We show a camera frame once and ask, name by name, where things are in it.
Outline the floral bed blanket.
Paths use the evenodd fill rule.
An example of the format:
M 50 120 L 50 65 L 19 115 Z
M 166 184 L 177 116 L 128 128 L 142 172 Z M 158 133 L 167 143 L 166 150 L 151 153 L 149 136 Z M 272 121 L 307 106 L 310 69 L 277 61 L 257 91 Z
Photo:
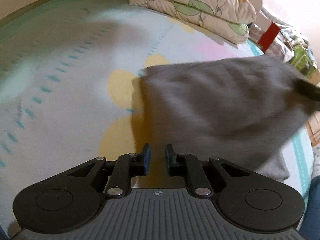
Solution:
M 25 187 L 153 142 L 140 80 L 154 65 L 259 56 L 248 27 L 224 38 L 129 0 L 52 0 L 1 27 L 1 236 Z

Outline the folded leaf-pattern quilt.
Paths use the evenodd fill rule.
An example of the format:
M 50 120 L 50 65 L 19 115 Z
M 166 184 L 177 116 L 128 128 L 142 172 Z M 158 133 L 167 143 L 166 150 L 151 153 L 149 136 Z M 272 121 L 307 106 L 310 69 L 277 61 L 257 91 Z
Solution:
M 130 0 L 129 3 L 198 25 L 234 44 L 248 40 L 248 25 L 257 18 L 249 0 Z

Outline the red bed post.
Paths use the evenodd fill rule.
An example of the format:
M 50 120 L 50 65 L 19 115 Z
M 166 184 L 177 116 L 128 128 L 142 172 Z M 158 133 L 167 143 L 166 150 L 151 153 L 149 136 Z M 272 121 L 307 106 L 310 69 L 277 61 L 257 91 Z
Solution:
M 273 43 L 274 39 L 277 37 L 279 33 L 280 33 L 280 27 L 276 23 L 271 22 L 267 31 L 265 31 L 263 35 L 260 37 L 260 39 L 258 40 L 260 49 L 264 53 L 267 52 L 268 48 Z

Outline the plaid cloth pile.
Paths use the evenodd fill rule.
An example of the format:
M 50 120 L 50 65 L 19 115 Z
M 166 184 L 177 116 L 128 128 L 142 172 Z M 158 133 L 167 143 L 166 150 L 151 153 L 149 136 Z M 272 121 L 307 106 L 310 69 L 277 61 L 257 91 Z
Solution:
M 279 56 L 284 62 L 292 61 L 293 64 L 300 61 L 301 55 L 306 54 L 308 60 L 315 62 L 309 41 L 303 34 L 271 15 L 264 7 L 261 8 L 260 13 L 280 28 L 279 34 L 267 50 L 268 54 Z

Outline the grey pants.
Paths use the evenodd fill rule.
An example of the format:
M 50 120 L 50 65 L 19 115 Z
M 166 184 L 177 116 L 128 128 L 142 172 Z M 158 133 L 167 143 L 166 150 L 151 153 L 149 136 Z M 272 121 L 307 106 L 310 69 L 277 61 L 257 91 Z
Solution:
M 284 181 L 281 147 L 319 110 L 296 79 L 307 81 L 268 55 L 149 67 L 141 84 L 153 143 Z

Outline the green patterned boxes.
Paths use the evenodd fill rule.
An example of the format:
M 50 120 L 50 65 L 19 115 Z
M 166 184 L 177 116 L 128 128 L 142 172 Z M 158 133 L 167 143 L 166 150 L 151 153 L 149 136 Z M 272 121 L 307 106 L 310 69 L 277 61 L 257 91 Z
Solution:
M 310 48 L 302 44 L 293 46 L 294 56 L 290 64 L 296 68 L 313 85 L 319 85 L 319 65 L 313 57 Z

